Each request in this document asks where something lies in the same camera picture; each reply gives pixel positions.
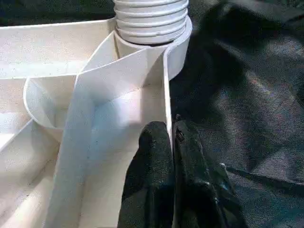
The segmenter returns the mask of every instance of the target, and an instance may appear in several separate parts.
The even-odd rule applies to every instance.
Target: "white plastic partition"
[[[125,172],[137,150],[142,128],[150,121],[164,121],[171,136],[169,78],[183,66],[192,30],[190,19],[187,17],[186,30],[178,39],[159,47],[128,43],[111,30],[114,26],[112,20],[105,20],[73,26],[0,28],[14,41],[0,45],[0,85],[5,83],[3,78],[19,80],[20,90],[25,85],[23,97],[22,92],[14,97],[24,100],[25,105],[16,102],[22,104],[21,113],[25,111],[28,119],[33,118],[4,145],[0,159],[5,155],[3,151],[10,149],[8,154],[16,154],[16,161],[21,159],[17,155],[23,154],[29,156],[28,162],[36,164],[32,169],[28,165],[21,169],[20,175],[27,178],[19,182],[19,191],[11,197],[6,198],[8,189],[0,187],[3,205],[10,211],[0,215],[1,228],[116,227]],[[52,32],[58,37],[50,36]],[[59,47],[51,50],[47,45],[50,40],[42,33],[55,39]],[[80,42],[76,41],[77,33]],[[14,40],[18,34],[26,42],[30,37],[37,41],[35,54],[29,51],[33,56],[20,52],[18,47],[25,43],[21,38]],[[65,50],[65,43],[74,43],[74,47]],[[18,50],[19,60],[13,55],[4,57],[8,46]],[[54,65],[57,55],[65,70]],[[41,67],[51,65],[40,71],[34,62]],[[27,63],[35,69],[29,71]],[[7,103],[8,98],[0,102]],[[36,133],[43,139],[36,138]],[[43,143],[41,151],[30,150],[37,140]]]
[[[0,78],[76,75],[115,19],[0,28]]]

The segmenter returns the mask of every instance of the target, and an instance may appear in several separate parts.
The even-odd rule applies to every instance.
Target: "white plastic divider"
[[[145,47],[123,42],[117,33],[113,31],[97,47],[81,72],[102,67],[143,48]]]
[[[0,79],[0,148],[30,120],[22,91],[25,79]]]
[[[76,75],[115,19],[0,28],[0,78]]]
[[[150,121],[167,121],[164,49],[142,49],[78,76],[44,227],[116,226],[139,134]]]
[[[36,209],[32,212],[33,217],[29,217],[28,211],[25,210],[26,208],[19,208],[19,206],[31,195],[32,198],[28,199],[28,204],[37,208],[43,206],[39,205],[43,201],[45,202],[45,208],[47,207],[48,198],[45,198],[44,193],[49,194],[51,189],[38,193],[32,192],[32,190],[40,183],[40,181],[35,181],[35,179],[40,176],[48,162],[54,159],[58,149],[58,141],[41,126],[30,120],[0,150],[1,227],[14,227],[10,226],[12,224],[22,224],[22,227],[26,227],[25,224],[43,219],[40,216],[41,211]]]

